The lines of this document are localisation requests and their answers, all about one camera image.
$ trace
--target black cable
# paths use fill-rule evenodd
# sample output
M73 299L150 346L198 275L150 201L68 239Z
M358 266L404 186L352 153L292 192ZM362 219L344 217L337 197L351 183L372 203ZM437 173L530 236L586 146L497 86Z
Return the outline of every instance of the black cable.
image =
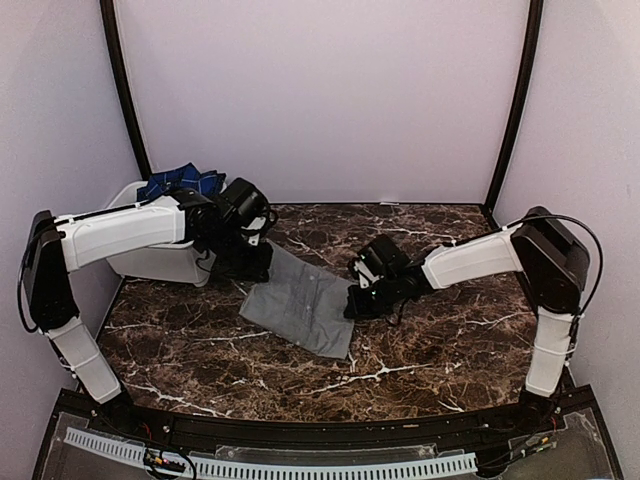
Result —
M111 209L107 209L107 210L98 210L96 212L91 212L91 213L85 213L82 215L77 215L75 217L73 217L73 220L85 220L87 218L91 218L91 217L96 217L99 215L105 215L107 213L115 213L115 212L119 212L122 210L128 210L131 208L137 208L138 206L144 206L144 205L148 205L149 203L151 203L151 201L145 200L143 202L140 202L138 204L129 204L129 205L123 205L120 207L114 207ZM33 238L29 241L29 243L27 244L27 247L24 249L24 253L22 254L22 260L20 261L20 270L18 271L18 282L16 285L16 298L17 298L17 303L18 303L18 315L20 316L20 322L22 323L22 328L24 328L24 330L27 333L35 333L38 331L38 325L34 325L33 327L30 327L27 323L27 318L26 315L24 313L24 305L22 302L22 286L24 283L24 271L27 265L27 259L29 258L29 254L32 250L32 248L34 247L34 245L42 238L42 236L51 231L51 230L55 230L56 227L59 227L60 225L64 225L66 223L69 223L69 218L63 219L63 220L58 220L55 221L53 223L51 223L50 225L47 225L46 227L42 228L41 230L39 230L38 232L36 232L33 235Z
M546 447L546 448L543 448L543 450L537 450L537 449L538 449L538 448L540 448L542 445L540 445L540 446L538 446L538 445L532 445L532 446L530 446L530 447L528 447L528 448L525 448L525 449L524 449L524 450L525 450L525 453L524 453L524 455L523 455L523 454L522 454L522 450L520 450L520 447L523 447L526 443L528 443L528 442L529 442L529 440L531 440L531 439L534 437L534 435L531 435L531 436L530 436L529 438L527 438L524 442L520 443L520 444L518 445L518 447L514 448L513 450L511 450L511 451L509 452L509 453L517 452L517 453L518 453L518 455L517 455L517 456L513 457L513 458L512 458L512 459L510 459L510 460L507 460L506 462L500 463L500 464L498 464L498 465L491 465L491 466L486 466L486 465L485 465L485 469L487 469L487 470L503 470L503 469L507 468L509 465L513 465L514 463L516 463L516 462L518 462L518 461L520 461L520 460L524 460L525 458L531 457L531 456L533 456L533 455L535 455L535 454L537 454L537 453L540 453L541 451L544 451L546 448L548 448L548 447Z
M76 215L73 217L74 221L86 220L88 218L99 217L101 215L107 215L109 213L122 212L124 210L131 210L134 208L144 207L149 205L153 200L142 200L137 203L128 203L126 205L120 205L119 207L107 208L105 210L96 210L95 212L83 213L82 215Z
M499 457L494 458L493 460L489 460L488 462L484 462L481 463L480 465L478 465L478 468L488 468L490 470L494 470L494 469L498 469L501 468L500 466L503 464L499 464L499 465L493 465L496 462L499 462L500 460L502 460L503 458L509 457L511 456L513 453L517 452L518 450L520 450L521 447L523 447L524 445L526 445L529 440L531 440L533 437L535 437L536 435L538 435L540 433L540 429L542 427L538 427L538 429L536 429L535 432L533 432L531 435L529 435L527 438L525 438L522 442L518 443L518 445L516 445L515 447L509 449L509 451L507 451L506 453L503 453L502 455L500 455Z
M602 250L602 244L600 243L600 240L598 239L598 236L585 223L581 222L577 218L569 217L567 215L549 214L549 215L534 215L534 216L530 216L530 217L523 217L520 220L517 220L515 222L511 222L509 225L507 225L506 228L514 227L514 226L518 225L519 223L531 223L531 222L534 222L536 220L563 220L565 222L569 222L569 223L573 223L575 225L578 225L579 227L581 227L584 231L586 231L591 236L591 238L593 239L593 242L596 245L596 248L598 250L598 273L596 275L596 280L595 280L595 282L593 284L591 292L589 293L589 296L587 296L587 299L585 300L584 304L582 305L582 308L580 308L580 310L578 311L578 313L575 316L576 322L579 322L580 321L580 317L586 311L587 307L589 306L589 304L593 300L593 297L595 296L596 291L598 290L598 287L600 286L600 280L602 279L602 271L604 269L604 252Z
M162 452L162 451L159 452L158 458L164 459L164 457L162 456L163 453L164 452ZM145 454L148 454L149 456L152 455L148 448L145 450ZM152 478L155 478L156 480L175 480L176 478L180 478L180 476L181 476L181 474L170 475L168 473L160 472L158 470L158 468L156 467L155 463L150 463L149 465L145 465L145 467L146 466L148 466L149 469L151 470L151 473L149 473L149 470L147 470L145 468L145 471L147 472L147 475L149 475Z
M204 257L196 258L196 267L198 267L203 272L211 273L213 271L213 267L211 268L211 270L209 270L208 268L204 268L202 265L200 265L200 262L209 260L209 257L211 257L211 251L207 250L207 253Z
M132 435L130 433L125 433L122 430L120 430L119 428L115 427L113 425L113 423L111 423L111 421L104 415L104 413L102 413L102 411L100 410L99 406L95 409L95 412L98 414L100 419L104 423L107 424L107 426L109 428L111 428L112 430L117 432L118 435L120 435L121 437L127 438L129 440L137 440L139 442L142 442L142 443L144 443L145 447L147 447L147 448L148 448L149 445L150 446L155 446L155 448L160 450L160 454L162 454L162 452L166 451L166 452L173 452L173 453L179 455L180 458L182 458L185 462L187 462L189 467L191 467L191 480L198 480L198 472L196 471L195 463L193 463L193 460L191 460L189 458L189 456L184 454L179 448L172 447L171 445L165 445L164 443L157 442L155 440L151 440L150 438L144 438L144 437L139 437L137 435Z
M400 323L402 322L402 316L404 315L404 307L407 306L407 303L409 302L409 300L411 300L411 297L405 298L400 304L400 308L398 309L398 314L396 315L395 322L392 322L391 320L387 319L387 323L389 325L393 325L394 327L397 327L398 325L400 325Z

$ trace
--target marble table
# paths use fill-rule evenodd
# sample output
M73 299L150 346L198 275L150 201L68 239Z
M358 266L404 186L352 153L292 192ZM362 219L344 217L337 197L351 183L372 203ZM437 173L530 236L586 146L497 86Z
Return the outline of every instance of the marble table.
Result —
M271 240L349 278L354 253L387 233L410 256L487 231L477 206L286 205ZM144 406L271 421L368 421L512 403L535 318L512 274L409 302L398 327L356 323L349 357L317 357L238 315L248 282L203 288L128 280L99 343Z

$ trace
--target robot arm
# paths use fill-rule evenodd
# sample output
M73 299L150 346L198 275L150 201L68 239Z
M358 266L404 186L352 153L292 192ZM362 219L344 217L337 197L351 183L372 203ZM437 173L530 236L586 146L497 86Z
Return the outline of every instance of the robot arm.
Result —
M82 323L69 272L138 248L193 240L236 275L266 281L272 249L260 239L274 222L264 195L243 179L212 199L185 189L154 202L77 216L40 212L21 269L31 318L87 392L107 403L124 388Z
M580 311L589 254L558 220L536 207L511 228L442 245L410 261L381 235L358 252L349 269L359 285L349 288L345 317L375 318L395 303L459 282L504 272L523 272L537 304L538 330L525 389L550 397L562 374Z

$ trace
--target white basket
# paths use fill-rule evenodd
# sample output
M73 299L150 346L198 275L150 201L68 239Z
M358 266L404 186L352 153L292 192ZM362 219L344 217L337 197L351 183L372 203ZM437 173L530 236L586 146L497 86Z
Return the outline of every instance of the white basket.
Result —
M136 201L137 190L147 182L133 182L122 189L108 208L127 205ZM196 287L206 285L209 280L215 255L208 259L193 248L193 241L184 243L166 243L153 247L140 248L107 258L111 268L118 274L127 277L164 280L166 282L192 283Z

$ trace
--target white arm segment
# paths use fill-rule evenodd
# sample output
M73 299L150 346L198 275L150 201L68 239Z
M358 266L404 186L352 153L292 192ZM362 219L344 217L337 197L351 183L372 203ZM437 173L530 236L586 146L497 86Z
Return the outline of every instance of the white arm segment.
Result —
M185 236L184 212L178 209L178 202L168 196L144 206L85 220L73 220L72 216L58 219L69 219L69 223L57 227L65 235L62 250L68 272L119 253L179 242Z
M60 350L71 371L95 401L103 404L122 391L115 373L82 320L74 317L63 327L49 330L45 335Z
M441 246L425 259L422 270L433 288L504 272L521 272L522 264L511 243L521 226L481 237L459 246ZM554 314L539 308L538 330L525 388L542 397L551 396L562 374L571 342L572 314Z
M569 331L574 315L556 314L538 308L538 331L533 342L533 358L525 388L542 397L556 391L567 358L571 338Z
M504 272L521 272L522 264L511 244L521 224L459 246L440 246L425 258L422 271L435 289Z
M184 212L167 196L136 208L98 212L84 220L72 216L58 219L69 220L57 227L64 233L62 250L68 272L119 253L177 242L185 236ZM46 335L94 400L103 404L122 392L118 378L80 318L74 317Z

